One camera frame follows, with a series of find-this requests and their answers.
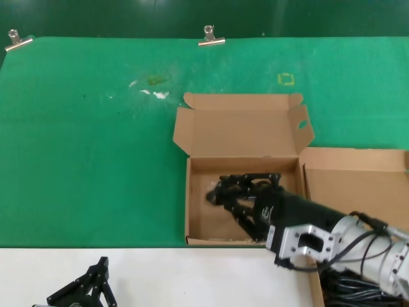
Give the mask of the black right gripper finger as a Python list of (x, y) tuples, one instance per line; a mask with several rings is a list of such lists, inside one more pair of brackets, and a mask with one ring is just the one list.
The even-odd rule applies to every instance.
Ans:
[(246, 173), (243, 175), (220, 176), (219, 186), (224, 189), (238, 187), (243, 191), (258, 191), (264, 187), (271, 187), (281, 191), (281, 174), (279, 173)]
[(266, 240), (266, 227), (260, 222), (256, 222), (255, 205), (249, 207), (243, 205), (240, 200), (253, 200), (255, 203), (255, 195), (250, 188), (245, 189), (228, 189), (220, 195), (220, 203), (224, 209), (229, 211), (236, 223), (246, 232), (246, 234), (254, 242), (262, 242)]

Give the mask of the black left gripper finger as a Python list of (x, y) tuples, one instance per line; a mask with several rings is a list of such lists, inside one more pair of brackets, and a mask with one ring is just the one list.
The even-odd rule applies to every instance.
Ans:
[(67, 284), (54, 294), (48, 296), (47, 304), (49, 304), (49, 301), (52, 299), (57, 299), (68, 295), (91, 296), (93, 282), (97, 273), (102, 273), (107, 279), (109, 279), (109, 259), (106, 256), (102, 256), (97, 264), (90, 266), (85, 274)]
[(105, 277), (104, 274), (97, 273), (91, 291), (92, 306), (103, 306), (100, 300), (101, 295), (104, 296), (108, 306), (117, 307), (118, 304), (108, 283), (108, 279)]

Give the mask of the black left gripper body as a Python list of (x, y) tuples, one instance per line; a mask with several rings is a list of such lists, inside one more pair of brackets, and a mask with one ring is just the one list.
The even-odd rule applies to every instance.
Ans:
[(90, 295), (68, 295), (50, 300), (49, 305), (58, 307), (98, 307), (100, 301)]

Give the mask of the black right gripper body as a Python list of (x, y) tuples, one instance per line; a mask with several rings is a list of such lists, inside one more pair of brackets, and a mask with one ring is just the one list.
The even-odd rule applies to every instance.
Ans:
[(273, 242), (280, 242), (286, 228), (305, 224), (331, 232), (345, 216), (345, 213), (283, 189), (266, 188), (255, 196), (252, 208), (254, 226), (249, 235), (253, 240), (265, 241), (269, 228), (274, 226)]

